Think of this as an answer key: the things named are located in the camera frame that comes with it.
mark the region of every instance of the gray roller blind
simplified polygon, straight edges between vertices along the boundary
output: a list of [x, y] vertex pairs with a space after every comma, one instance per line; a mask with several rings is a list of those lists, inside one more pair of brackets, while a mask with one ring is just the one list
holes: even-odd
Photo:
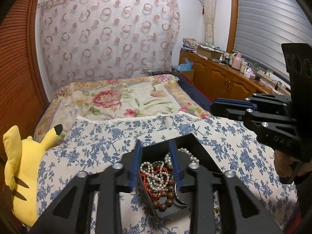
[[282, 43], [312, 44], [312, 26], [296, 0], [239, 0], [234, 50], [289, 79]]

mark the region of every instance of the yellow plush toy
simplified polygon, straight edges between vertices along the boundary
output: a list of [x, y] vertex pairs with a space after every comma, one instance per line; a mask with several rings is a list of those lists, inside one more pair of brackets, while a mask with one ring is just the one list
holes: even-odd
[[12, 211], [17, 219], [29, 227], [37, 220], [36, 189], [41, 158], [55, 146], [62, 130], [62, 125], [56, 125], [41, 143], [34, 141], [31, 136], [21, 140], [17, 126], [11, 127], [3, 135], [7, 154], [4, 178], [5, 184], [12, 191]]

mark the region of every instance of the blue plastic bag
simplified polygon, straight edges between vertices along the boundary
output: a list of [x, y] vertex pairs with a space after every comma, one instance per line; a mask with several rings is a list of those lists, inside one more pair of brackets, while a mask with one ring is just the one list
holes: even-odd
[[191, 71], [192, 70], [192, 66], [193, 66], [194, 62], [190, 62], [188, 60], [188, 58], [185, 58], [185, 63], [184, 64], [180, 64], [177, 66], [174, 66], [174, 69], [183, 72], [183, 71]]

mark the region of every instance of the black ear tip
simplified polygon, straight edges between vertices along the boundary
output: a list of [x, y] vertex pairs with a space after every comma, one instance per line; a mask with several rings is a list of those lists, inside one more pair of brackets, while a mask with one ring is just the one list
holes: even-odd
[[62, 124], [56, 125], [56, 126], [54, 127], [54, 130], [55, 130], [55, 133], [56, 133], [57, 135], [60, 135], [60, 134], [62, 133], [62, 131], [63, 131], [63, 126], [62, 126]]

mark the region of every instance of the sheer curtain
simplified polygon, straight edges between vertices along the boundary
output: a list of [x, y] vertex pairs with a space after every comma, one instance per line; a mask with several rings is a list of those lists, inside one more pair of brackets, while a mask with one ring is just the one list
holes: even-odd
[[205, 20], [205, 41], [213, 45], [213, 24], [216, 14], [216, 0], [203, 0], [204, 20]]
[[55, 90], [172, 65], [177, 0], [50, 0], [39, 6], [41, 50]]

